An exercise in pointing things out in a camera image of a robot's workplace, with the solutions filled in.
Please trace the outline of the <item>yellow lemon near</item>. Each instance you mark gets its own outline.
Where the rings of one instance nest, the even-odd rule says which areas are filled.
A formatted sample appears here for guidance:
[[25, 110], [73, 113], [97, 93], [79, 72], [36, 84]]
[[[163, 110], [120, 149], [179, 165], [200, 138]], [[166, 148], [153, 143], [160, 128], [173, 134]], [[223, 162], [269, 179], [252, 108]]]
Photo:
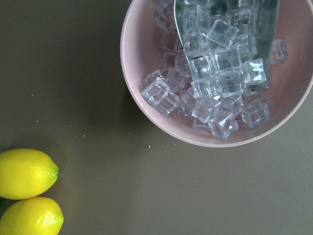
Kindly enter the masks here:
[[17, 148], [0, 154], [0, 196], [21, 200], [47, 191], [58, 179], [59, 168], [44, 152]]

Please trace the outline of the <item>yellow lemon far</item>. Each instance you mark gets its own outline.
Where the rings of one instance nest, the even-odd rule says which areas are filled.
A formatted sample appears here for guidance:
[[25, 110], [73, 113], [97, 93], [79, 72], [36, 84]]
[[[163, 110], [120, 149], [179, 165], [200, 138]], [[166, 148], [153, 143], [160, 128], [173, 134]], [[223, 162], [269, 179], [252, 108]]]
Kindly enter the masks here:
[[0, 219], [2, 235], [57, 235], [63, 212], [53, 199], [36, 196], [12, 204]]

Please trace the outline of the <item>yellow lemon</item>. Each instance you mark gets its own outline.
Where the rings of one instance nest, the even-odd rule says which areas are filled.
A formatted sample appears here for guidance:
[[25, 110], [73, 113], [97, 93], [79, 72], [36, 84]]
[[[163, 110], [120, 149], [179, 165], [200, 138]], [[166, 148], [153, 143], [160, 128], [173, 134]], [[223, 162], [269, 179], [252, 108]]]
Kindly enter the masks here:
[[2, 235], [57, 235], [63, 212], [53, 199], [36, 196], [12, 204], [0, 219]]
[[59, 168], [44, 152], [17, 148], [0, 154], [0, 196], [21, 200], [47, 191], [58, 179]]

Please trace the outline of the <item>metal ice scoop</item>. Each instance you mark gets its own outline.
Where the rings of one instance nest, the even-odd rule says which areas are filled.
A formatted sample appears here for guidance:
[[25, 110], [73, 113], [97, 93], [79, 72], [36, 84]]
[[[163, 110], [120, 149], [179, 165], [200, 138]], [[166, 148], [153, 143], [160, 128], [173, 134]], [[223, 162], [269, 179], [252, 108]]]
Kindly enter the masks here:
[[265, 88], [277, 0], [177, 0], [174, 17], [196, 96]]

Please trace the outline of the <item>pink bowl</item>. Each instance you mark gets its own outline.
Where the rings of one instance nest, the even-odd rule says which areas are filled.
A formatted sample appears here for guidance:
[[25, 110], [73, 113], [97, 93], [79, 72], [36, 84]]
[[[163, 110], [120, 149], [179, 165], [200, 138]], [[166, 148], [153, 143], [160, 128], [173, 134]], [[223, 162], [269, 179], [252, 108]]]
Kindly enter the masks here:
[[313, 4], [265, 0], [253, 12], [264, 23], [257, 54], [243, 62], [238, 29], [218, 17], [213, 27], [187, 27], [186, 36], [225, 42], [213, 52], [185, 56], [176, 66], [159, 47], [150, 0], [134, 0], [121, 34], [124, 78], [141, 111], [185, 142], [232, 147], [275, 131], [295, 113], [313, 85]]

